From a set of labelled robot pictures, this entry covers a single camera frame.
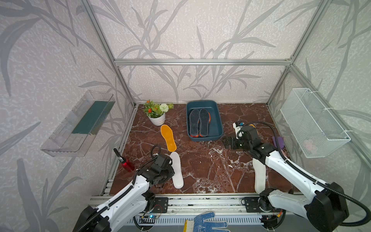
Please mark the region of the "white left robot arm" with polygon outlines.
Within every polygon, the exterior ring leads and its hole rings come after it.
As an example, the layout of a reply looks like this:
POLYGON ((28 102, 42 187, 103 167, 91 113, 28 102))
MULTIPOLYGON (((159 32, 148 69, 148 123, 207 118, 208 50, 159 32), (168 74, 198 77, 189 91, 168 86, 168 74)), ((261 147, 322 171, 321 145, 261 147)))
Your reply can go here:
POLYGON ((92 208, 88 206, 80 214, 74 232, 117 232, 130 219, 155 207, 155 195, 150 189, 165 184, 173 178, 175 186, 183 186, 180 156, 159 153, 143 164, 132 181, 108 201, 92 208))

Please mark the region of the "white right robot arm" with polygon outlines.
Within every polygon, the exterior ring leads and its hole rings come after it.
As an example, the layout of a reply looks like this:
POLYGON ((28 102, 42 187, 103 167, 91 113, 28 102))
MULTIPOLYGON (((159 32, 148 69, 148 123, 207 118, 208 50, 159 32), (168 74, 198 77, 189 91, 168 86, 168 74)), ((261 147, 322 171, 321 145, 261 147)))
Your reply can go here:
POLYGON ((254 160, 275 170, 303 194, 303 197, 299 197, 269 188, 260 192, 266 205, 303 217, 320 232, 332 232, 338 226, 357 227, 370 222, 371 211, 365 204, 345 194, 337 183, 325 183, 306 172, 288 159, 276 145, 263 143, 255 124, 254 121, 247 125, 241 121, 235 122, 235 136, 223 138, 225 147, 248 152, 254 160), (365 217, 355 222, 346 222, 349 217, 347 202, 361 207, 366 213, 365 217))

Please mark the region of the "red orange-edged insole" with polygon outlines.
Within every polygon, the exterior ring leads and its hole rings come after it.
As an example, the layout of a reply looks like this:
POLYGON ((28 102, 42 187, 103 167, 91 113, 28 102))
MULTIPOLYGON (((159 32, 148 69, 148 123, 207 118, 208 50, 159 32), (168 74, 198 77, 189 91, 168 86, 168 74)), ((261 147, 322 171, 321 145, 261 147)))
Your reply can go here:
POLYGON ((208 113, 208 120, 206 116, 199 117, 198 121, 198 134, 192 135, 191 137, 207 137, 209 135, 209 127, 211 123, 211 115, 208 113))

